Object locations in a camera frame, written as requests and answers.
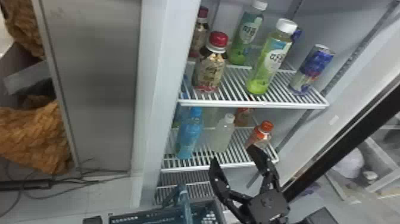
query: green tea bottle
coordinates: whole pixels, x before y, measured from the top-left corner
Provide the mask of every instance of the green tea bottle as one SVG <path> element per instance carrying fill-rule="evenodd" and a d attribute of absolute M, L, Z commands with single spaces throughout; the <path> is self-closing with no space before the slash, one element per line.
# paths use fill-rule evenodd
<path fill-rule="evenodd" d="M 292 20 L 280 18 L 276 30 L 268 34 L 257 64 L 246 82 L 247 91 L 251 94 L 264 94 L 278 71 L 286 53 L 292 45 L 290 36 L 297 24 Z"/>
<path fill-rule="evenodd" d="M 244 65 L 250 44 L 263 22 L 263 11 L 265 11 L 267 5 L 266 2 L 254 0 L 252 6 L 243 13 L 228 52 L 229 62 L 232 64 Z"/>

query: white wire shelf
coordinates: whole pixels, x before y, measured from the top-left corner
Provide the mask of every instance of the white wire shelf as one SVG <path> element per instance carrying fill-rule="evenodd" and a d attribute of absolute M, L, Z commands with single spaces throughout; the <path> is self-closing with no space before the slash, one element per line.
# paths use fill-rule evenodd
<path fill-rule="evenodd" d="M 211 187 L 210 182 L 204 183 L 189 183 L 186 184 L 187 192 L 189 193 L 189 198 L 191 200 L 196 198 L 208 198 L 214 196 L 213 189 Z M 175 186 L 167 186 L 167 187 L 157 187 L 155 191 L 155 205 L 160 205 L 163 202 Z"/>
<path fill-rule="evenodd" d="M 193 71 L 193 68 L 186 68 L 186 71 Z M 251 71 L 246 67 L 227 66 L 218 91 L 212 94 L 197 93 L 189 83 L 183 82 L 184 91 L 179 93 L 178 102 L 189 107 L 323 109 L 329 106 L 328 101 L 314 88 L 310 88 L 304 96 L 293 95 L 288 89 L 293 70 L 278 71 L 264 95 L 248 94 L 245 83 Z"/>
<path fill-rule="evenodd" d="M 227 150 L 223 153 L 215 153 L 208 145 L 209 139 L 211 139 L 214 130 L 204 129 L 201 137 L 198 139 L 192 157 L 181 160 L 176 157 L 175 153 L 176 136 L 178 131 L 172 129 L 165 150 L 164 159 L 162 160 L 161 172 L 208 170 L 210 162 L 214 157 L 217 158 L 221 168 L 254 166 L 254 162 L 250 159 L 249 155 L 247 155 L 244 147 L 251 130 L 252 129 L 236 129 L 232 135 Z M 265 151 L 270 156 L 273 163 L 279 161 L 279 157 L 272 145 L 269 145 Z"/>

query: shopping basket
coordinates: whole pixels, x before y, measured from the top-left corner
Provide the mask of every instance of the shopping basket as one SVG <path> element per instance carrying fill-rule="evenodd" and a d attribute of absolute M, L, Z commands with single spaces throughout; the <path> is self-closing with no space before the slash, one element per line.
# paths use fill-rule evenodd
<path fill-rule="evenodd" d="M 110 224 L 225 224 L 222 206 L 215 198 L 190 202 L 186 185 L 178 185 L 160 209 L 110 216 Z"/>

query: water bottle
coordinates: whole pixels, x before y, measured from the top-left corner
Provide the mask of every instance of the water bottle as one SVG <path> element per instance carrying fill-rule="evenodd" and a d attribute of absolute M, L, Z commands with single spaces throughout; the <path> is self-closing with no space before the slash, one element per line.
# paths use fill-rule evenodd
<path fill-rule="evenodd" d="M 225 114 L 215 127 L 215 132 L 211 136 L 211 150 L 216 153 L 222 153 L 228 147 L 230 138 L 235 131 L 235 115 Z"/>
<path fill-rule="evenodd" d="M 192 107 L 189 116 L 182 119 L 176 139 L 177 158 L 190 158 L 203 131 L 203 109 Z"/>

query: metal frame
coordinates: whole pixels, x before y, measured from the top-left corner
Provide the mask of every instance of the metal frame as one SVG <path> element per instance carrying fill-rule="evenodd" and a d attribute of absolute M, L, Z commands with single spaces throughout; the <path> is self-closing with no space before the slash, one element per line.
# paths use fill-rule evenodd
<path fill-rule="evenodd" d="M 54 85 L 54 91 L 58 99 L 58 105 L 60 106 L 61 117 L 64 122 L 64 129 L 65 133 L 67 134 L 68 143 L 70 145 L 74 166 L 79 172 L 79 175 L 81 176 L 82 175 L 82 172 L 80 170 L 81 161 L 79 160 L 78 154 L 76 152 L 74 135 L 71 131 L 71 123 L 68 116 L 68 108 L 65 104 L 63 86 L 61 84 L 60 77 L 58 74 L 57 62 L 55 61 L 54 50 L 49 35 L 48 25 L 46 23 L 46 17 L 44 13 L 45 10 L 43 9 L 42 0 L 32 0 L 32 5 L 33 9 L 35 10 L 37 26 L 39 27 L 40 38 L 42 40 L 43 48 L 45 50 L 47 64 Z"/>
<path fill-rule="evenodd" d="M 384 88 L 335 135 L 331 142 L 324 146 L 322 151 L 325 153 L 285 189 L 284 194 L 288 201 L 293 200 L 400 111 L 400 104 L 398 104 L 400 98 L 399 84 L 400 76 Z"/>

